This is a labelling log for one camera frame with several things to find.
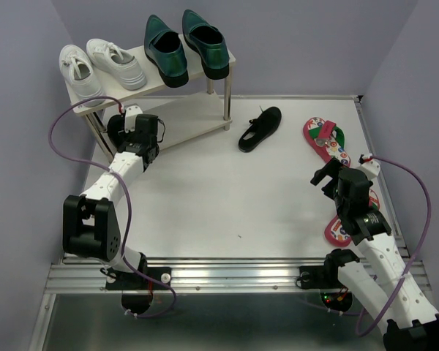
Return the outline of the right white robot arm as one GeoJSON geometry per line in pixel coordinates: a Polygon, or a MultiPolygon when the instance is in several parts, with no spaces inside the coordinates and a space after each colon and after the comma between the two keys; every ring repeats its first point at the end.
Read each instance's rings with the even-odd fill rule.
{"type": "Polygon", "coordinates": [[[400,256],[384,215],[369,203],[369,190],[380,171],[379,157],[361,156],[359,167],[350,168],[330,159],[311,179],[334,201],[344,231],[359,253],[335,249],[318,269],[320,287],[347,287],[359,300],[386,350],[439,350],[439,311],[421,291],[410,263],[400,256]]]}

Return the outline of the green loafer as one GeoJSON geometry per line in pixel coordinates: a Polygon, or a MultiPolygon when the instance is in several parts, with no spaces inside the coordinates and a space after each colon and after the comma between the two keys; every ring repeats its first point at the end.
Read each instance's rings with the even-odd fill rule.
{"type": "Polygon", "coordinates": [[[187,58],[179,34],[156,15],[150,15],[146,23],[144,52],[167,87],[179,88],[188,83],[187,58]]]}
{"type": "Polygon", "coordinates": [[[230,72],[230,57],[226,41],[216,27],[210,25],[198,13],[185,10],[182,31],[189,48],[200,56],[201,66],[208,79],[225,79],[230,72]]]}

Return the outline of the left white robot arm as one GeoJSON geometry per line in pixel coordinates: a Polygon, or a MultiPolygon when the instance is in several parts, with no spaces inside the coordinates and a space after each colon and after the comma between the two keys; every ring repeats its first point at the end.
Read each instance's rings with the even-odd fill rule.
{"type": "Polygon", "coordinates": [[[64,251],[109,264],[133,288],[148,281],[146,256],[127,247],[116,206],[157,158],[162,142],[158,126],[163,124],[156,115],[130,110],[112,116],[108,135],[117,149],[113,161],[87,190],[68,196],[63,204],[64,251]]]}

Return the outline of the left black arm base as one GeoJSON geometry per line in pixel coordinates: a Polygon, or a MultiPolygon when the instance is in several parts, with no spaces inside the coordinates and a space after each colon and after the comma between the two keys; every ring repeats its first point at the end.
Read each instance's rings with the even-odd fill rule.
{"type": "Polygon", "coordinates": [[[136,273],[115,271],[112,268],[101,268],[100,273],[106,278],[105,289],[121,293],[121,307],[125,314],[133,317],[149,316],[149,309],[154,304],[154,288],[168,291],[136,273]]]}

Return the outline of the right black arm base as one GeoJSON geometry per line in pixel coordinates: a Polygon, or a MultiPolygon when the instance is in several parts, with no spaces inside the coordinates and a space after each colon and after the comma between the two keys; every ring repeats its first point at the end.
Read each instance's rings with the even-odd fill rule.
{"type": "Polygon", "coordinates": [[[355,316],[356,313],[349,312],[353,295],[338,280],[338,269],[351,262],[359,263],[360,259],[349,249],[335,249],[326,255],[322,265],[302,265],[295,284],[303,290],[319,290],[326,311],[355,316]]]}

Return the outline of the black lace shoe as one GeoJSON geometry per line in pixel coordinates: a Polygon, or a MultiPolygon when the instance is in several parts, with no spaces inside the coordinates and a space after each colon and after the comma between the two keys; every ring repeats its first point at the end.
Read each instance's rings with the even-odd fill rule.
{"type": "MultiPolygon", "coordinates": [[[[125,133],[124,132],[124,116],[123,115],[114,115],[110,118],[107,125],[108,137],[110,141],[116,146],[120,148],[122,145],[136,145],[139,143],[134,143],[131,141],[131,134],[133,132],[125,133]]],[[[164,141],[166,126],[163,120],[159,120],[158,124],[158,136],[157,143],[162,143],[164,141]]]]}
{"type": "Polygon", "coordinates": [[[257,118],[249,120],[249,128],[238,141],[239,150],[244,153],[253,151],[277,131],[281,120],[282,112],[278,107],[262,110],[257,118]]]}

